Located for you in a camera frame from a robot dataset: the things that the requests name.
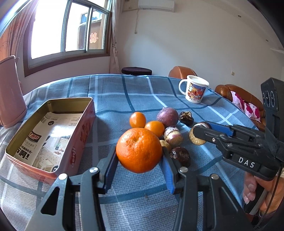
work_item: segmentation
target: newspaper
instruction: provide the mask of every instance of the newspaper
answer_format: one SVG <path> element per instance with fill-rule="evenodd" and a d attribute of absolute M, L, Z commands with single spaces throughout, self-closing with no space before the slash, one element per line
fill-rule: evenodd
<path fill-rule="evenodd" d="M 54 172 L 81 116 L 82 113 L 48 112 L 30 132 L 14 157 L 28 165 Z"/>

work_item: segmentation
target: brown leather chair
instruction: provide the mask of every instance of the brown leather chair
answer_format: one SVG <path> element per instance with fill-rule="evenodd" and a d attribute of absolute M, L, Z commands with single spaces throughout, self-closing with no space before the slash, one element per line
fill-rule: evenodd
<path fill-rule="evenodd" d="M 175 66 L 169 73 L 169 77 L 177 79 L 186 79 L 188 75 L 197 76 L 194 70 L 188 67 L 180 67 L 180 66 Z"/>
<path fill-rule="evenodd" d="M 242 89 L 241 87 L 235 86 L 233 84 L 226 84 L 226 85 L 218 85 L 215 88 L 215 91 L 223 96 L 224 98 L 230 100 L 231 102 L 233 101 L 233 97 L 231 94 L 231 91 L 234 91 L 240 95 L 240 97 L 246 102 L 246 103 L 252 103 L 259 109 L 260 113 L 260 121 L 258 122 L 254 119 L 251 121 L 255 124 L 255 126 L 260 130 L 260 131 L 265 131 L 265 110 L 263 108 L 262 102 L 256 98 L 254 95 L 251 93 L 247 92 L 246 90 Z"/>

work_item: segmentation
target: air conditioner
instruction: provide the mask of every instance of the air conditioner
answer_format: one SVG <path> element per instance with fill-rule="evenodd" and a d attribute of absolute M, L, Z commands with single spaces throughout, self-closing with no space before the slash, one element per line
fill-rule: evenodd
<path fill-rule="evenodd" d="M 175 0 L 138 0 L 138 8 L 174 12 Z"/>

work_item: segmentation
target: hand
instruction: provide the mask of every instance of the hand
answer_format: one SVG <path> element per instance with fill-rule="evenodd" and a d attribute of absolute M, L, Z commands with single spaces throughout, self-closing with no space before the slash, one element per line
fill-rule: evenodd
<path fill-rule="evenodd" d="M 270 202 L 270 199 L 272 197 L 276 180 L 277 176 L 274 177 L 272 181 L 265 181 L 246 172 L 244 180 L 244 191 L 243 191 L 243 199 L 245 203 L 248 204 L 250 201 L 253 201 L 255 199 L 255 190 L 257 183 L 259 183 L 263 188 L 265 188 L 268 191 L 265 201 L 262 203 L 262 205 L 259 208 L 261 213 L 265 213 L 267 206 Z M 280 177 L 275 195 L 273 197 L 272 203 L 267 213 L 271 213 L 277 210 L 283 197 L 284 197 L 284 178 Z"/>

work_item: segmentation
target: curtain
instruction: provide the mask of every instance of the curtain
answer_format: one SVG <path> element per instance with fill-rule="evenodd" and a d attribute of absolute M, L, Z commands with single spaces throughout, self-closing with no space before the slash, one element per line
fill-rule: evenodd
<path fill-rule="evenodd" d="M 123 10 L 124 0 L 112 1 L 112 47 L 110 50 L 110 73 L 120 74 L 120 68 L 117 57 L 117 35 L 118 35 L 118 22 L 119 17 Z"/>
<path fill-rule="evenodd" d="M 16 55 L 19 45 L 23 42 L 28 22 L 39 0 L 32 0 L 11 21 L 0 37 L 0 61 L 10 55 Z"/>

